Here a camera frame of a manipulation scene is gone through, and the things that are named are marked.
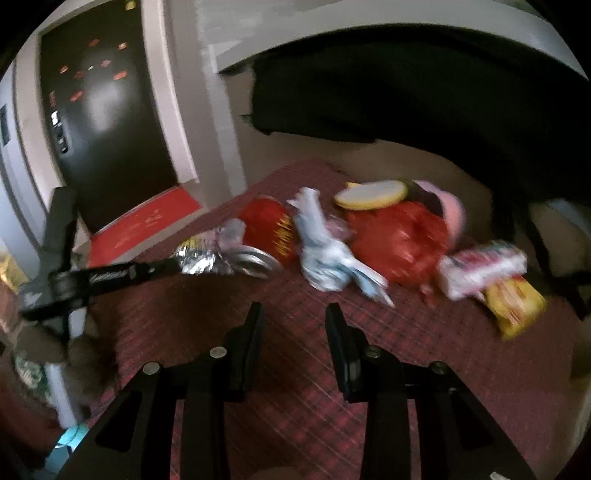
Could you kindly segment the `white paper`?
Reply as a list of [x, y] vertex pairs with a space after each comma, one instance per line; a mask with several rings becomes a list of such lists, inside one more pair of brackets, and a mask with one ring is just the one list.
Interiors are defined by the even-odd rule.
[[297, 209], [294, 225], [301, 238], [301, 271], [312, 287], [339, 292], [355, 282], [368, 298], [394, 307], [389, 282], [329, 233], [317, 189], [302, 187], [288, 203]]

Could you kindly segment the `red plastic bag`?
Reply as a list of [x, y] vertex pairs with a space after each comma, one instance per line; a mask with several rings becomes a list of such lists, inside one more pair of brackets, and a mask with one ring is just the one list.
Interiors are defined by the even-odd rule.
[[349, 240], [353, 255], [389, 283], [407, 288], [431, 283], [448, 250], [445, 221], [418, 202], [348, 211], [346, 221], [353, 230]]

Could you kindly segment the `red paper cup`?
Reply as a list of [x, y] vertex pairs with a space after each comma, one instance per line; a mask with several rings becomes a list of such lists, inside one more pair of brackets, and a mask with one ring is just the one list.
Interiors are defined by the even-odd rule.
[[287, 266], [296, 258], [294, 222], [283, 204], [273, 197], [254, 198], [238, 214], [245, 223], [242, 243], [269, 253]]

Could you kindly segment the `white red wrapper box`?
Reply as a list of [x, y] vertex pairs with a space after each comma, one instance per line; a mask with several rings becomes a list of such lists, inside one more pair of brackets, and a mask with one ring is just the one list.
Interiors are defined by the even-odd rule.
[[457, 301], [499, 281], [523, 275], [527, 268], [523, 250], [505, 241], [493, 241], [442, 257], [437, 283], [450, 300]]

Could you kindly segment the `pink sponge with purple pad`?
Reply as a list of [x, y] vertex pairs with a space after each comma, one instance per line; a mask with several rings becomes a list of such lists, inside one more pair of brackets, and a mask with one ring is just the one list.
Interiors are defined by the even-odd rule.
[[449, 250], [458, 245], [467, 220], [465, 207], [457, 196], [425, 180], [349, 182], [335, 194], [334, 201], [349, 211], [384, 209], [403, 201], [420, 203], [444, 220], [449, 231]]

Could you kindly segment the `yellow snack bag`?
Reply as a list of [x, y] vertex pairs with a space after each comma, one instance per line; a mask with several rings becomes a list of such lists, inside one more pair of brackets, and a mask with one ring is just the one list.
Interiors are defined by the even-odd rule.
[[521, 276], [488, 286], [484, 297], [504, 340], [521, 335], [547, 308], [546, 298]]

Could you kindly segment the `red door mat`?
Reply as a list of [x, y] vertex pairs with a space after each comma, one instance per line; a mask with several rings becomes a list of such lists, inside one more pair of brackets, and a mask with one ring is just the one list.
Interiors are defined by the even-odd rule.
[[200, 209], [200, 203], [180, 186], [147, 200], [91, 237], [88, 266], [98, 267], [114, 262]]

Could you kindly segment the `red plaid tablecloth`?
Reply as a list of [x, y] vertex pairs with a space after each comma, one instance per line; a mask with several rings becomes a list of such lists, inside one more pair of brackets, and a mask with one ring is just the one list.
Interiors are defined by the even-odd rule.
[[553, 478], [570, 453], [577, 405], [571, 364], [580, 325], [571, 307], [551, 299], [547, 310], [514, 340], [474, 300], [391, 291], [393, 308], [351, 286], [322, 293], [293, 264], [266, 280], [175, 276], [103, 296], [91, 314], [111, 344], [122, 381], [147, 361], [166, 366], [192, 360], [242, 323], [252, 302], [264, 309], [256, 386], [226, 408], [231, 475], [245, 479], [290, 466], [308, 479], [355, 479], [360, 473], [366, 409], [342, 399], [325, 336], [325, 307], [336, 302], [346, 320], [400, 360], [442, 360], [479, 398], [536, 476]]

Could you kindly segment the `black door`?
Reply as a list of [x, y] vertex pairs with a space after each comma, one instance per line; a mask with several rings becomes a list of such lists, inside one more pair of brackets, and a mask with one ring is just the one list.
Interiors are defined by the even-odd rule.
[[107, 1], [44, 33], [40, 84], [58, 168], [90, 233], [176, 186], [139, 2]]

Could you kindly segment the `black hanging bag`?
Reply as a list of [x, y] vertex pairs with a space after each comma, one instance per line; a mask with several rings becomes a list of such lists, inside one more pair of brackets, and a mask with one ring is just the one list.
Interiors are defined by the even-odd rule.
[[588, 270], [555, 274], [536, 204], [590, 205], [590, 83], [514, 41], [459, 27], [382, 25], [290, 42], [253, 62], [252, 126], [440, 155], [492, 196], [492, 230], [532, 242], [543, 278], [579, 316]]

